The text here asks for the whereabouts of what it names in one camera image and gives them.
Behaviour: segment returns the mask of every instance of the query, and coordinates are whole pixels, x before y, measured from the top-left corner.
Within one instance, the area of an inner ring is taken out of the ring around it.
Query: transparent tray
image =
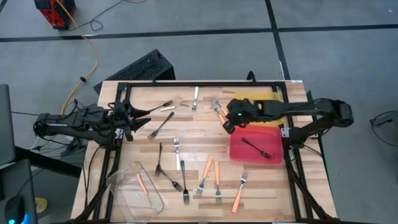
[[[141,175],[147,195],[139,185],[137,174]],[[140,162],[132,162],[118,170],[107,179],[106,186],[116,199],[126,223],[147,223],[163,210],[162,198]]]

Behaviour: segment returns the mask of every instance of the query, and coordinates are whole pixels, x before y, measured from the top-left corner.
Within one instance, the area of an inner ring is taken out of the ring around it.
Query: computer mouse
[[[4,209],[6,224],[21,224],[24,221],[24,216],[24,199],[18,195],[10,198]]]

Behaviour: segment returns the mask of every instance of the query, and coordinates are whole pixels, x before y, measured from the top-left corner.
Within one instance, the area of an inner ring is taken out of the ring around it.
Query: orange-handled fork
[[[232,213],[236,213],[236,211],[238,211],[238,205],[239,205],[239,201],[240,201],[241,195],[242,195],[242,188],[243,188],[244,183],[246,183],[247,179],[248,179],[248,172],[244,171],[242,174],[242,177],[241,177],[241,187],[239,188],[238,195],[236,196],[234,206],[232,208]]]
[[[205,187],[205,179],[207,177],[207,173],[209,173],[211,162],[213,162],[213,156],[209,156],[209,159],[207,160],[205,173],[203,174],[203,179],[201,180],[201,182],[199,184],[196,196],[200,197],[201,193],[203,192],[203,188]]]
[[[228,114],[228,112],[226,111],[226,109],[223,108],[223,106],[220,104],[220,101],[218,100],[217,96],[213,96],[213,102],[219,106],[222,110],[222,112],[224,113],[224,116],[226,116]]]
[[[213,108],[213,110],[216,112],[216,114],[218,115],[218,117],[219,117],[219,119],[220,119],[220,121],[221,121],[221,124],[225,124],[225,120],[224,120],[224,118],[222,117],[222,115],[220,114],[220,112],[218,111],[218,108],[217,108],[217,105],[213,102],[212,104],[211,104],[211,107]]]
[[[217,184],[216,203],[221,203],[221,191],[220,191],[220,188],[219,188],[219,185],[220,185],[220,167],[218,165],[218,161],[214,161],[214,170],[216,172],[216,184]]]

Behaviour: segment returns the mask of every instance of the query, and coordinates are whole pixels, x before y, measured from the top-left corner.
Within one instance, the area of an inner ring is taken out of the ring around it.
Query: yellow cable
[[[73,22],[73,24],[76,26],[76,29],[77,29],[77,31],[79,32],[79,34],[81,35],[81,37],[84,38],[84,39],[86,39],[86,40],[91,44],[91,46],[93,46],[93,48],[94,48],[94,52],[95,52],[95,65],[94,65],[94,67],[91,69],[91,71],[89,71],[89,72],[84,76],[84,77],[86,78],[86,77],[90,76],[92,73],[94,73],[94,71],[97,69],[97,66],[98,66],[98,51],[97,51],[97,48],[95,47],[95,45],[92,43],[91,40],[87,39],[87,37],[85,37],[85,36],[83,35],[83,33],[81,32],[81,30],[79,29],[79,25],[78,25],[78,24],[76,23],[76,21],[72,18],[72,16],[69,14],[69,12],[67,11],[67,9],[65,9],[65,7],[63,6],[63,4],[62,4],[59,0],[56,0],[56,2],[57,2],[57,3],[61,6],[61,8],[67,13],[67,15],[68,15],[68,17],[70,18],[70,20],[71,20],[71,21]],[[67,104],[68,104],[70,98],[73,96],[74,92],[77,90],[77,88],[79,87],[79,85],[80,85],[81,83],[82,83],[82,81],[79,81],[79,82],[76,84],[76,86],[73,88],[72,92],[69,94],[69,96],[68,96],[66,102],[63,104],[61,114],[64,114],[65,108],[67,107]]]

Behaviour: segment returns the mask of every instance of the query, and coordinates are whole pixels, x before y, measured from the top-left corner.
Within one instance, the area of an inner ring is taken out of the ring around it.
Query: orange handle
[[[236,196],[234,207],[232,207],[232,213],[236,213],[238,211],[239,201],[241,199],[242,189],[239,189],[238,195]]]
[[[224,124],[224,123],[225,123],[225,120],[224,120],[224,118],[222,117],[222,115],[221,115],[221,114],[218,114],[218,117],[220,118],[221,123]]]
[[[220,172],[218,170],[218,161],[214,162],[214,169],[216,170],[216,184],[219,185],[220,184]]]
[[[137,174],[137,179],[138,179],[139,185],[141,186],[141,188],[142,188],[142,190],[144,191],[144,193],[145,193],[146,195],[148,195],[148,191],[147,191],[147,189],[145,188],[145,185],[144,185],[144,183],[143,183],[143,181],[142,181],[142,179],[141,179],[141,175],[140,175],[140,174]]]
[[[213,162],[213,156],[209,156],[209,160],[207,160],[206,169],[205,169],[205,173],[203,174],[203,178],[207,177],[207,173],[210,170],[211,162]]]
[[[221,110],[223,111],[225,116],[228,114],[228,112],[223,107],[221,107]]]

